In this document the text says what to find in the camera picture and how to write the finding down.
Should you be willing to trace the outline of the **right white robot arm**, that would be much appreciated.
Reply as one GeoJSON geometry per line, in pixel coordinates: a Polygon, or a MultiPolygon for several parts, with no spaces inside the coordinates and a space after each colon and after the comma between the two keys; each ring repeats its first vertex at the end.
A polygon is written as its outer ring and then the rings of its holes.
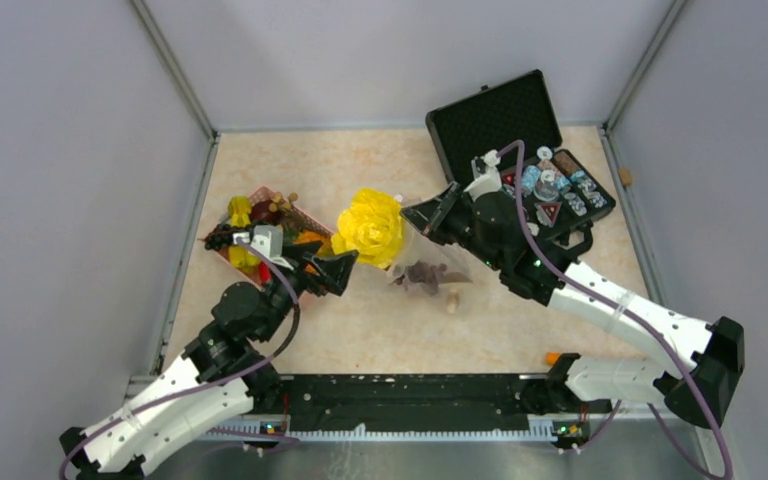
{"type": "Polygon", "coordinates": [[[502,190],[474,198],[452,182],[402,208],[401,216],[428,240],[471,253],[511,293],[576,315],[645,355],[563,353],[543,378],[527,381],[527,412],[626,400],[663,405],[697,427],[722,425],[745,368],[744,328],[737,321],[681,315],[610,281],[572,251],[538,238],[529,210],[502,190]]]}

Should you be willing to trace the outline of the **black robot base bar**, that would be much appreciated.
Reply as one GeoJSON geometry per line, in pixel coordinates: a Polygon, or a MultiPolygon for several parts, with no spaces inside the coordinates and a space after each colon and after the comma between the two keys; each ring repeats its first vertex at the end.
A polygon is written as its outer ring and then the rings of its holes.
{"type": "Polygon", "coordinates": [[[478,433],[529,428],[551,412],[541,377],[520,374],[285,376],[255,403],[297,432],[478,433]]]}

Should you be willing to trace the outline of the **yellow banana bunch toy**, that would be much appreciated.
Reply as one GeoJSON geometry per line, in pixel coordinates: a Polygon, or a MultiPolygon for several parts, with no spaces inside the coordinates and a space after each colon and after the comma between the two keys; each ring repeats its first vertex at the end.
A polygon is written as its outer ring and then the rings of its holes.
{"type": "MultiPolygon", "coordinates": [[[[252,203],[248,197],[234,196],[228,203],[229,224],[234,229],[241,229],[251,224],[252,203]]],[[[259,265],[260,260],[240,246],[228,248],[228,260],[232,266],[251,273],[259,265]]]]}

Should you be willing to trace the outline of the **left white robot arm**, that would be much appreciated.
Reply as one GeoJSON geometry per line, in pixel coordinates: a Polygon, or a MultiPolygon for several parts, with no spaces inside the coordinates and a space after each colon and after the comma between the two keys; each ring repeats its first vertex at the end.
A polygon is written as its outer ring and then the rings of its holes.
{"type": "Polygon", "coordinates": [[[320,245],[293,245],[267,261],[270,282],[237,282],[212,308],[211,321],[140,393],[106,419],[59,438],[79,479],[144,479],[177,450],[234,416],[268,413],[279,404],[273,361],[294,339],[300,297],[342,295],[358,252],[321,257],[320,245]]]}

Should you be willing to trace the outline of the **dark black grape bunch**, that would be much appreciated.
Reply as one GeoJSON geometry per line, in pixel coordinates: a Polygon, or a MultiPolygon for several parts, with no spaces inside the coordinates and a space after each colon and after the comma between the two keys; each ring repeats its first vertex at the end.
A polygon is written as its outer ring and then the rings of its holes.
{"type": "Polygon", "coordinates": [[[207,234],[203,239],[204,248],[210,251],[221,251],[234,244],[234,235],[242,233],[242,230],[235,228],[218,228],[207,234]]]}

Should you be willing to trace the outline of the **yellow napa cabbage toy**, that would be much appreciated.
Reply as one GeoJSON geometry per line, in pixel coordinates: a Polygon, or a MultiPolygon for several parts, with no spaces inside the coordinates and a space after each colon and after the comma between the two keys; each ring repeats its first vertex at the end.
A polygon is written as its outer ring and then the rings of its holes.
{"type": "Polygon", "coordinates": [[[358,190],[338,216],[330,242],[335,254],[356,251],[359,263],[389,268],[404,243],[400,203],[377,190],[358,190]]]}

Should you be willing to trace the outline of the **clear zip top bag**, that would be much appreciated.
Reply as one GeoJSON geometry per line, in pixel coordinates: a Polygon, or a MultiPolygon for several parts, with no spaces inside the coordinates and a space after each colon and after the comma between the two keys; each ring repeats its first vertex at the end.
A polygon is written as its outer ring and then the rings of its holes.
{"type": "MultiPolygon", "coordinates": [[[[386,269],[386,278],[389,285],[398,286],[394,284],[394,279],[400,276],[406,267],[418,261],[432,264],[444,263],[448,266],[438,295],[442,294],[444,290],[455,289],[456,285],[472,282],[468,266],[465,264],[462,256],[452,246],[441,246],[434,243],[413,229],[405,220],[402,220],[402,237],[401,250],[386,269]]],[[[411,290],[423,291],[418,285],[411,286],[405,291],[411,290]]]]}

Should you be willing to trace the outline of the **brown mushroom toy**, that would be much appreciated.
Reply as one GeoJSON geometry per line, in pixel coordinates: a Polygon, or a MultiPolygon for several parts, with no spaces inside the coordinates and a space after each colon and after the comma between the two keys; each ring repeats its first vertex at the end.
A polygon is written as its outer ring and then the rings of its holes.
{"type": "Polygon", "coordinates": [[[450,315],[454,315],[461,303],[461,296],[458,289],[449,289],[445,295],[445,309],[450,315]]]}

